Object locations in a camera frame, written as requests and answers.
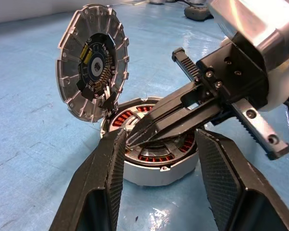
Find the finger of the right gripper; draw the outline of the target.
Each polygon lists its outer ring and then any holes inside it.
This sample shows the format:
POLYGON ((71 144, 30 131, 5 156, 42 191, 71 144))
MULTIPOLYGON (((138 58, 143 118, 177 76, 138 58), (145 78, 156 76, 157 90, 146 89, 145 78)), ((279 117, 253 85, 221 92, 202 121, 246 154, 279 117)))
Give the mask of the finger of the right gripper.
POLYGON ((208 123, 220 123, 231 116, 230 106, 214 97, 181 97, 156 104, 132 129, 129 147, 169 140, 208 123))
POLYGON ((218 115, 218 103, 203 84, 188 83, 159 101, 134 131, 188 131, 218 115))

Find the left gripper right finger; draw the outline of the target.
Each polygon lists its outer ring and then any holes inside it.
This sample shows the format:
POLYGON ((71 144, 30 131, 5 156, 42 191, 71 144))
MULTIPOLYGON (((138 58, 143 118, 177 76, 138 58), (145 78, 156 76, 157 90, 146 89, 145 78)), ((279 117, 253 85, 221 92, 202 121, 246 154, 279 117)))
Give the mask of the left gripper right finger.
POLYGON ((289 209, 229 138, 197 129, 202 177, 218 231, 289 231, 289 209))

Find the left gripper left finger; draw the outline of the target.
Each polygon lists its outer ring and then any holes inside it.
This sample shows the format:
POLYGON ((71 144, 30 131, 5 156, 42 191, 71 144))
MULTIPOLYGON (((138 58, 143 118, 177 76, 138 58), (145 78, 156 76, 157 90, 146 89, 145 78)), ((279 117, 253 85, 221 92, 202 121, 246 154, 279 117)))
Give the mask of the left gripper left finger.
POLYGON ((49 231, 117 231, 127 132, 100 139, 75 171, 49 231))

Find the silver motor base copper windings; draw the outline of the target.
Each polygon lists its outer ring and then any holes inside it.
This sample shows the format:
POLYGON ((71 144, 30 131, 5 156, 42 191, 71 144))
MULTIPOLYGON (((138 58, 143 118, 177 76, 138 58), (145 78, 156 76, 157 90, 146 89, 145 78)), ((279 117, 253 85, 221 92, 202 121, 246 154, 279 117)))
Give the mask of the silver motor base copper windings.
MULTIPOLYGON (((112 115, 102 120, 101 136, 119 128, 130 132, 160 100, 160 97, 136 98, 119 104, 112 115)), ((192 130, 169 141, 126 147, 123 177, 139 186, 169 185, 194 170, 198 160, 192 130)))

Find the silver motor cover circuit board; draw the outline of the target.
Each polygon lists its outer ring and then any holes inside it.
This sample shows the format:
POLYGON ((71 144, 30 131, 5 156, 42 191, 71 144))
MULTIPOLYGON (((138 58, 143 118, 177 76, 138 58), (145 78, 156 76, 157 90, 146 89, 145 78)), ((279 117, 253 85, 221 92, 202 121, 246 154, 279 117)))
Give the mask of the silver motor cover circuit board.
POLYGON ((75 11, 56 61, 58 90, 74 117, 94 123, 117 111, 129 77, 128 45, 113 8, 88 4, 75 11))

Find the small black device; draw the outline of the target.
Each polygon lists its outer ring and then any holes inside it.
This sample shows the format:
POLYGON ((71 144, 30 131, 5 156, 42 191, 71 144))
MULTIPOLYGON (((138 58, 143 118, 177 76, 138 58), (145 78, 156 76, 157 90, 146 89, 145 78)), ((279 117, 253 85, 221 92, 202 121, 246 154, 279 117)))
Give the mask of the small black device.
POLYGON ((189 6, 185 8, 184 14, 187 18, 194 21, 205 21, 213 18, 208 7, 189 6))

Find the grey background object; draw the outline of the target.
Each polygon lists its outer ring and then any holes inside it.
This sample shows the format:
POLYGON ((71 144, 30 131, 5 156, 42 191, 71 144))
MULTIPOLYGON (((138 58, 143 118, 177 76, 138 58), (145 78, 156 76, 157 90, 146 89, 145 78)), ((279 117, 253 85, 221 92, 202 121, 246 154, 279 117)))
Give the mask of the grey background object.
POLYGON ((204 6, 204 3, 190 3, 186 0, 165 0, 166 3, 175 3, 175 2, 183 2, 189 6, 204 6))

